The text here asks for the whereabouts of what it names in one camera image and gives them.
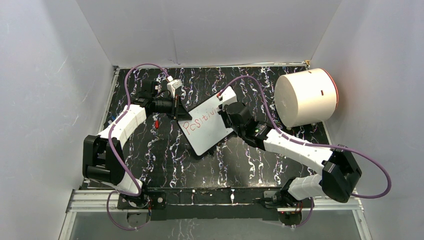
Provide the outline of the small white whiteboard black frame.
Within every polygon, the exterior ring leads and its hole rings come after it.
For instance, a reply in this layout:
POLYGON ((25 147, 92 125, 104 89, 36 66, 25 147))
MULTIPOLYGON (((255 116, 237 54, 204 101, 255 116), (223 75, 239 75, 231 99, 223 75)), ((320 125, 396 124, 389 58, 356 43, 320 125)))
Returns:
POLYGON ((198 156, 206 153, 233 132, 231 127, 225 126, 222 116, 218 114, 219 107, 220 101, 215 94, 189 111, 192 120, 177 121, 182 133, 198 156))

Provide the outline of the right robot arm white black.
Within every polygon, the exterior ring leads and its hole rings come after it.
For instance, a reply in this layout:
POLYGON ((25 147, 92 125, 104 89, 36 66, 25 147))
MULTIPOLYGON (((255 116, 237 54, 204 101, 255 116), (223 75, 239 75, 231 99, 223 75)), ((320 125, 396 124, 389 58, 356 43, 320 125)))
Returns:
POLYGON ((351 197, 362 171, 352 153, 341 146, 319 147, 275 130, 270 123, 255 120, 241 102, 222 104, 219 115, 225 127, 233 131, 250 147, 288 157, 311 168, 315 174, 289 179, 273 196, 264 196, 267 208, 295 207, 304 199, 327 196, 346 203, 351 197))

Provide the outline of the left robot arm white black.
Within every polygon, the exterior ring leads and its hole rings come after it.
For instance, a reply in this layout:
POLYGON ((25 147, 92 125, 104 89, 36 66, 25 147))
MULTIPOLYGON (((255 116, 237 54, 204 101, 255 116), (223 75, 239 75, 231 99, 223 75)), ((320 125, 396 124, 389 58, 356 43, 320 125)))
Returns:
POLYGON ((129 99, 129 104, 118 117, 97 135, 88 135, 84 139, 83 176, 130 196, 130 202, 137 208, 147 206, 149 194, 143 191, 143 183, 125 164, 123 146, 153 114, 166 114, 171 120, 192 119, 176 93, 181 86, 181 80, 174 79, 169 80, 166 89, 160 90, 157 81, 143 80, 141 90, 129 99))

